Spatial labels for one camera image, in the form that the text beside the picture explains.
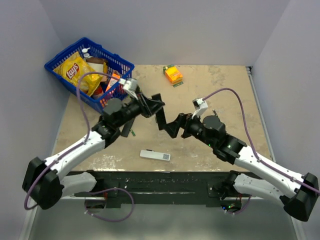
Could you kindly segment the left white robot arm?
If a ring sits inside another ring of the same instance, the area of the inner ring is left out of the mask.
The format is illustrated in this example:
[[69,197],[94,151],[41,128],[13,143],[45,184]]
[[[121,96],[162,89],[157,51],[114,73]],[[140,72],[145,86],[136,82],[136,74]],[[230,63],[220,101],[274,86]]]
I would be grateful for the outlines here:
[[98,123],[84,137],[44,160],[36,157],[29,162],[22,183],[22,189],[26,192],[24,208],[32,209],[28,205],[29,198],[35,201],[36,206],[47,210],[65,196],[81,192],[99,196],[104,190],[104,184],[91,172],[85,171],[77,175],[69,175],[69,172],[114,143],[121,135],[120,127],[139,115],[150,118],[164,106],[159,93],[150,98],[139,93],[129,103],[123,103],[118,98],[110,99]]

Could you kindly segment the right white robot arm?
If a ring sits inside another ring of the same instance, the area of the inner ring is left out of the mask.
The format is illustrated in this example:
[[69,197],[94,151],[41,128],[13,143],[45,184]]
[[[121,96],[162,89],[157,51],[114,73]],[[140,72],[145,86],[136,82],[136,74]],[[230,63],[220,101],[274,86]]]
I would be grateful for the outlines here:
[[226,126],[216,115],[200,119],[192,114],[180,113],[177,118],[163,125],[171,138],[183,129],[182,138],[194,137],[212,148],[220,160],[236,165],[255,174],[234,173],[221,187],[230,197],[237,193],[273,201],[283,206],[291,217],[306,222],[320,195],[318,178],[291,171],[256,153],[242,140],[230,135]]

